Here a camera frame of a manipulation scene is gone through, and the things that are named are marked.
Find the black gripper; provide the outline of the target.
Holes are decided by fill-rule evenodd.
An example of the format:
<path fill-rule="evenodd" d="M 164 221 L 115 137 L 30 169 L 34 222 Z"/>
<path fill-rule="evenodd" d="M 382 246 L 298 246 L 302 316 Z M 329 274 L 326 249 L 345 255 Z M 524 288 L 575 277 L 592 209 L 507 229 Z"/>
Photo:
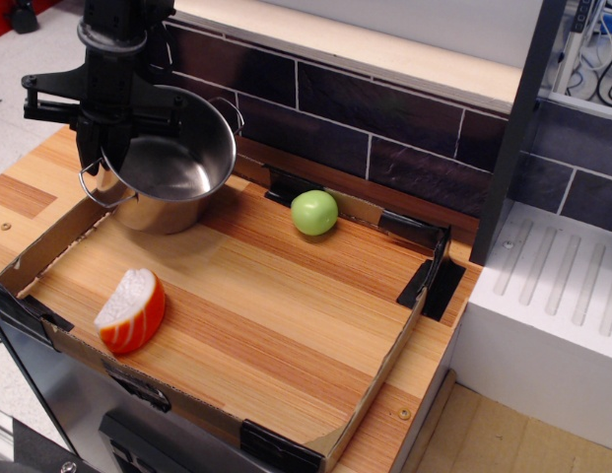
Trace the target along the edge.
<path fill-rule="evenodd" d="M 175 135 L 180 129 L 182 94 L 144 80 L 131 56 L 89 50 L 78 68 L 29 74 L 21 85 L 27 91 L 25 118 L 75 128 L 87 173 L 99 172 L 102 155 L 107 170 L 119 169 L 134 134 Z"/>

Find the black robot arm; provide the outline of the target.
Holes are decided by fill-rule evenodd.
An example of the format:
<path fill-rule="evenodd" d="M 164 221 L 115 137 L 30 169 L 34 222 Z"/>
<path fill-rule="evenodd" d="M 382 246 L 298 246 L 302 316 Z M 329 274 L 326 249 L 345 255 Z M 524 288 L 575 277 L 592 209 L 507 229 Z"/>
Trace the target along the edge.
<path fill-rule="evenodd" d="M 104 168 L 103 158 L 122 164 L 141 133 L 177 134 L 185 100 L 148 81 L 145 53 L 151 35 L 173 13 L 171 1 L 88 1 L 77 27 L 84 64 L 23 77 L 24 116 L 68 124 L 87 173 Z"/>

